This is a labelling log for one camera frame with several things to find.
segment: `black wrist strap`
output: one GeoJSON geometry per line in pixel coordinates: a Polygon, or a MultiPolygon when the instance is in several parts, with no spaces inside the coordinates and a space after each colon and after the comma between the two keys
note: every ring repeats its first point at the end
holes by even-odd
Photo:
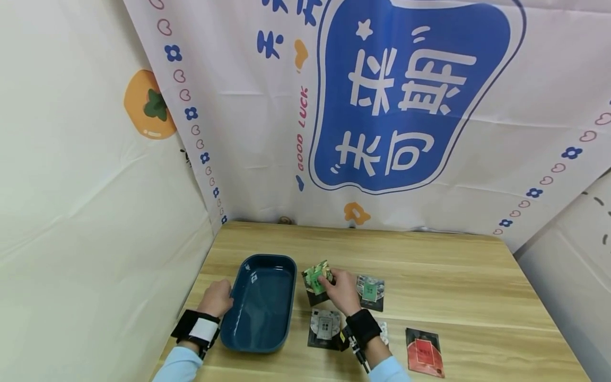
{"type": "Polygon", "coordinates": [[[346,324],[350,327],[356,342],[361,349],[366,349],[369,341],[378,337],[382,330],[369,310],[361,309],[350,317],[346,317],[346,324]]]}
{"type": "Polygon", "coordinates": [[[206,313],[196,312],[194,310],[186,310],[182,317],[180,317],[178,324],[176,324],[176,328],[174,328],[170,336],[176,338],[176,343],[181,341],[189,341],[196,344],[199,347],[199,352],[197,355],[199,355],[199,358],[203,359],[208,349],[214,345],[214,342],[219,337],[220,330],[217,329],[214,336],[210,340],[192,336],[191,331],[196,325],[197,321],[201,318],[217,325],[221,322],[221,319],[218,317],[214,317],[206,313]]]}

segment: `person's right hand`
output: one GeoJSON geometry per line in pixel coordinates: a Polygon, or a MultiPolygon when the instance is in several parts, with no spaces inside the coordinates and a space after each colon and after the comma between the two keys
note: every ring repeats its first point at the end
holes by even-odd
{"type": "Polygon", "coordinates": [[[233,306],[233,298],[229,297],[230,293],[231,283],[229,280],[212,282],[203,293],[197,311],[221,318],[233,306]]]}
{"type": "Polygon", "coordinates": [[[331,274],[335,277],[335,285],[323,276],[318,277],[318,282],[325,287],[336,308],[346,317],[352,316],[361,310],[359,294],[356,292],[356,276],[335,268],[331,269],[331,274]]]}

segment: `orange persimmon graphic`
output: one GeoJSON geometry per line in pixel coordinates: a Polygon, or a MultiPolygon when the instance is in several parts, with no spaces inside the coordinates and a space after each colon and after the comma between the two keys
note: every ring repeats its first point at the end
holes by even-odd
{"type": "Polygon", "coordinates": [[[125,90],[123,105],[136,130],[150,139],[165,139],[176,132],[157,80],[149,70],[139,70],[125,90]]]}

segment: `white backdrop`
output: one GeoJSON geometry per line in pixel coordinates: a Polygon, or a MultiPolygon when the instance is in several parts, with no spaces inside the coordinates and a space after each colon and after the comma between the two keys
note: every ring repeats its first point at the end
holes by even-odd
{"type": "Polygon", "coordinates": [[[498,235],[611,165],[611,5],[125,0],[210,212],[498,235]]]}
{"type": "Polygon", "coordinates": [[[516,254],[590,379],[611,376],[611,173],[516,254]]]}
{"type": "Polygon", "coordinates": [[[9,0],[0,25],[0,380],[148,381],[213,233],[178,135],[124,108],[130,17],[9,0]]]}

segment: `blue plastic tray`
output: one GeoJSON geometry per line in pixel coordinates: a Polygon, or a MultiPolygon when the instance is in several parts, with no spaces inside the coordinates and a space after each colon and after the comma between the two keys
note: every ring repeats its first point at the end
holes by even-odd
{"type": "Polygon", "coordinates": [[[257,254],[240,266],[233,308],[221,323],[223,344],[236,351],[273,353],[288,336],[297,265],[288,256],[257,254]]]}

